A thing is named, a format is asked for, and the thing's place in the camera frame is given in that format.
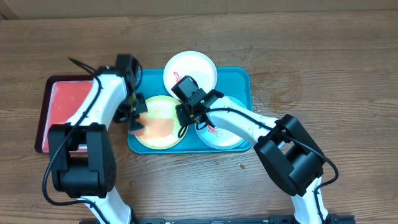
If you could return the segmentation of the white plate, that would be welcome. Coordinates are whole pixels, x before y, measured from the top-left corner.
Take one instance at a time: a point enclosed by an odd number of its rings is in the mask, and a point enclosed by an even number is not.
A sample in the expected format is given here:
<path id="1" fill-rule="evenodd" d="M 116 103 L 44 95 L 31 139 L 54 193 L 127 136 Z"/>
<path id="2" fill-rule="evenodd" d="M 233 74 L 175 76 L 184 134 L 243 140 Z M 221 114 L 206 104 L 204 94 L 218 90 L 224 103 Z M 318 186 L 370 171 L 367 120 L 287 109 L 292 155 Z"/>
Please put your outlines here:
<path id="1" fill-rule="evenodd" d="M 218 78 L 215 64 L 208 56 L 196 51 L 180 52 L 174 55 L 164 68 L 164 85 L 172 97 L 177 98 L 172 87 L 187 75 L 206 93 L 215 88 Z"/>

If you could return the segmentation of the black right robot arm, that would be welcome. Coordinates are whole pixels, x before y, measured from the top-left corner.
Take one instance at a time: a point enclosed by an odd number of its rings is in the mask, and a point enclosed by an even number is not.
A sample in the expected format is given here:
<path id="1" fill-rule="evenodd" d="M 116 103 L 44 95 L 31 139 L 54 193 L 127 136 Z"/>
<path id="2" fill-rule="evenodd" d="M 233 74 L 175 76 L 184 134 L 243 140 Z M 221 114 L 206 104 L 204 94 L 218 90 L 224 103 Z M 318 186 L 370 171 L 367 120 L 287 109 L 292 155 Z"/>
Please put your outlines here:
<path id="1" fill-rule="evenodd" d="M 192 122 L 230 131 L 250 142 L 273 183 L 291 196 L 298 223 L 329 223 L 321 188 L 339 176 L 322 182 L 327 158 L 297 118 L 281 119 L 249 111 L 219 91 L 178 90 L 174 93 L 186 107 Z"/>

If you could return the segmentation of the dark red water tray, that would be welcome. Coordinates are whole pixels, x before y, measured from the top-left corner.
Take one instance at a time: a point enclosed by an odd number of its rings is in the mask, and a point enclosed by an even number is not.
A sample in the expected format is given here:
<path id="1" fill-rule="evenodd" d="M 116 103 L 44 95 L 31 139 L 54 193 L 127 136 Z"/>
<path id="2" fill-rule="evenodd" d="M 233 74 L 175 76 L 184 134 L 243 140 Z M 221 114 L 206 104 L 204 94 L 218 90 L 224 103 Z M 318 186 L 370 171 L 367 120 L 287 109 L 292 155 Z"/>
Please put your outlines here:
<path id="1" fill-rule="evenodd" d="M 48 131 L 64 124 L 84 102 L 93 87 L 91 75 L 55 75 L 47 79 L 34 144 L 38 153 L 48 153 Z"/>

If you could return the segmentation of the blue plastic tray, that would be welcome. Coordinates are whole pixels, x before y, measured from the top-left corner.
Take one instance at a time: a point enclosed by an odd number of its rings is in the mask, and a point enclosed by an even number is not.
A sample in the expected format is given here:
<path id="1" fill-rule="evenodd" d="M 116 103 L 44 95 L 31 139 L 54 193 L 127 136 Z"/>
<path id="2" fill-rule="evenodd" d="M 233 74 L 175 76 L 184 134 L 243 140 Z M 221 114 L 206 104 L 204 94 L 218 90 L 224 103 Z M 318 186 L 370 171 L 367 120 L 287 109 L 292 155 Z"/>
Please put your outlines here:
<path id="1" fill-rule="evenodd" d="M 146 99 L 157 95 L 168 95 L 164 86 L 162 68 L 143 69 L 144 78 L 139 91 Z M 249 74 L 240 67 L 218 67 L 218 78 L 215 89 L 239 100 L 248 110 L 252 110 L 251 84 Z M 127 137 L 131 151 L 138 154 L 199 154 L 221 152 L 219 149 L 206 145 L 196 133 L 194 126 L 189 126 L 186 135 L 175 146 L 156 150 L 141 144 L 133 135 Z"/>

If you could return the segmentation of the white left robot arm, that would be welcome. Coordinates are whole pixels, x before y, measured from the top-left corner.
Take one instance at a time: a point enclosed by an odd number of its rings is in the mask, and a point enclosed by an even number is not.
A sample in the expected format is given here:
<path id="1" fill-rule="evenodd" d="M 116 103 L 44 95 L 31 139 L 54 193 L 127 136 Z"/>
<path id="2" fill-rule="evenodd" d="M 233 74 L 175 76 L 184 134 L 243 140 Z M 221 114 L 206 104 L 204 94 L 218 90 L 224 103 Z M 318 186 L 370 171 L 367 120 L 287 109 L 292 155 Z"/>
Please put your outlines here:
<path id="1" fill-rule="evenodd" d="M 42 194 L 55 206 L 86 205 L 97 223 L 137 223 L 133 209 L 123 202 L 116 183 L 116 160 L 108 136 L 111 122 L 129 122 L 146 112 L 144 96 L 136 93 L 142 65 L 130 54 L 119 54 L 113 67 L 72 62 L 93 77 L 93 86 L 78 110 L 64 124 L 49 127 L 50 162 Z"/>

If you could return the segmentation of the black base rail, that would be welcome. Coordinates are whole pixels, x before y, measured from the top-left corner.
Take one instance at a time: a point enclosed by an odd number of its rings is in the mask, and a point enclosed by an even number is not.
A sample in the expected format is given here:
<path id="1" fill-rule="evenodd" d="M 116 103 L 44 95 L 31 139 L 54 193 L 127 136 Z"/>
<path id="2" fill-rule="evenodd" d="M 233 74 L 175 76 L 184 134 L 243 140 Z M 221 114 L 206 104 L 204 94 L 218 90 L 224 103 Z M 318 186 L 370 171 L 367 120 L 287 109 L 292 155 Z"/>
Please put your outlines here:
<path id="1" fill-rule="evenodd" d="M 89 220 L 80 224 L 99 223 Z M 165 220 L 163 218 L 140 219 L 140 224 L 293 224 L 298 223 L 293 215 L 271 215 L 268 218 L 230 218 L 230 219 L 190 219 Z M 328 224 L 355 224 L 354 216 L 331 214 L 326 218 Z"/>

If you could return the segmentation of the yellow-green plate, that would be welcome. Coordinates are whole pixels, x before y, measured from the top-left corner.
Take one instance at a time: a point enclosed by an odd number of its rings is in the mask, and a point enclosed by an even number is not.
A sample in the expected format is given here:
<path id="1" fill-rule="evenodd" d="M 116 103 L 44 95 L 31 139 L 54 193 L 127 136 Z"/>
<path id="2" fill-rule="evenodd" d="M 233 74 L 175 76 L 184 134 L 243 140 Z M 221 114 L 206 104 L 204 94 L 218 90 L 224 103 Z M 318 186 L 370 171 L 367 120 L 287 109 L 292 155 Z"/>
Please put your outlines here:
<path id="1" fill-rule="evenodd" d="M 182 127 L 177 118 L 176 106 L 181 102 L 171 96 L 159 95 L 146 99 L 147 112 L 141 113 L 137 122 L 143 128 L 129 131 L 144 146 L 164 150 L 176 146 L 185 135 L 178 137 Z"/>

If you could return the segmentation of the light blue plate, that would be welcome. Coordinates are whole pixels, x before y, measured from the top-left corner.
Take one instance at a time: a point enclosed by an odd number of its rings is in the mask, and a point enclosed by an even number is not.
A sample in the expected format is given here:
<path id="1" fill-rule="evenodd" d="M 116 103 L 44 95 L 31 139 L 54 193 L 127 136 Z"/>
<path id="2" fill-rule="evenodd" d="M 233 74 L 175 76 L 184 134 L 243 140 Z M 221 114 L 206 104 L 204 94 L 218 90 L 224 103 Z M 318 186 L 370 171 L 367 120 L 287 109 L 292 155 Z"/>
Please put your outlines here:
<path id="1" fill-rule="evenodd" d="M 203 124 L 198 124 L 196 132 L 206 145 L 215 150 L 245 151 L 251 147 L 247 141 L 226 129 L 212 128 L 210 125 L 204 127 Z"/>

